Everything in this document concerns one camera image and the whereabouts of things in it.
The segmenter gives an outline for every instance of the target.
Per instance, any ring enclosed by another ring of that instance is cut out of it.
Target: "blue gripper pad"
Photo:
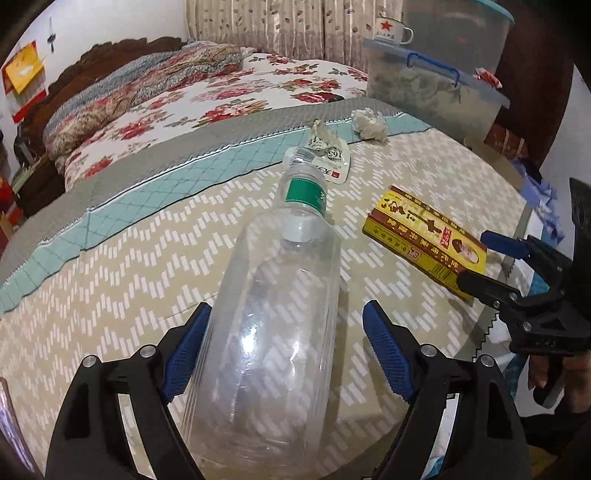
[[[183,394],[189,384],[211,312],[212,308],[207,305],[193,313],[198,317],[185,332],[177,349],[166,362],[162,395],[168,403],[172,402],[177,395]]]
[[[482,232],[480,241],[485,244],[487,248],[490,248],[495,252],[509,255],[518,260],[527,258],[530,254],[530,250],[523,242],[507,238],[495,232]]]
[[[409,403],[414,394],[411,366],[400,347],[390,334],[381,313],[371,303],[363,308],[363,329],[374,349],[378,362],[386,375],[392,392]]]

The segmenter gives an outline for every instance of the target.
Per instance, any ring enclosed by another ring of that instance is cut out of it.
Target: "metal screw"
[[[139,354],[144,358],[150,358],[152,355],[156,353],[156,347],[154,345],[146,345],[143,346],[142,349],[139,351]]]
[[[437,349],[430,343],[425,343],[425,345],[421,347],[421,353],[424,356],[435,356],[437,355]]]
[[[480,361],[485,367],[494,367],[495,365],[495,359],[493,359],[493,357],[490,355],[482,355]]]
[[[86,368],[92,367],[95,363],[96,357],[94,355],[86,356],[84,357],[84,360],[82,360],[82,365],[84,365]]]

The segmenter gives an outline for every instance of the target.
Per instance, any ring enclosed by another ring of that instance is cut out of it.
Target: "green bottle label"
[[[286,202],[300,202],[318,210],[322,216],[326,213],[326,195],[322,188],[308,179],[291,179],[285,195]]]

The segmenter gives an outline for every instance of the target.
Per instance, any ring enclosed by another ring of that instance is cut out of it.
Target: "curtain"
[[[367,71],[361,42],[376,17],[400,20],[403,0],[186,0],[197,40],[255,47],[298,60],[324,59]]]
[[[255,47],[299,60],[324,58],[323,0],[186,0],[196,40]]]
[[[324,59],[368,71],[361,43],[373,38],[376,17],[400,20],[402,0],[322,0]]]

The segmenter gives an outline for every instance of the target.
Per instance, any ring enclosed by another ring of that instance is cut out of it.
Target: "crumpled tissue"
[[[388,141],[388,125],[381,113],[375,113],[371,108],[353,110],[351,120],[353,128],[364,140],[374,138],[381,143]]]

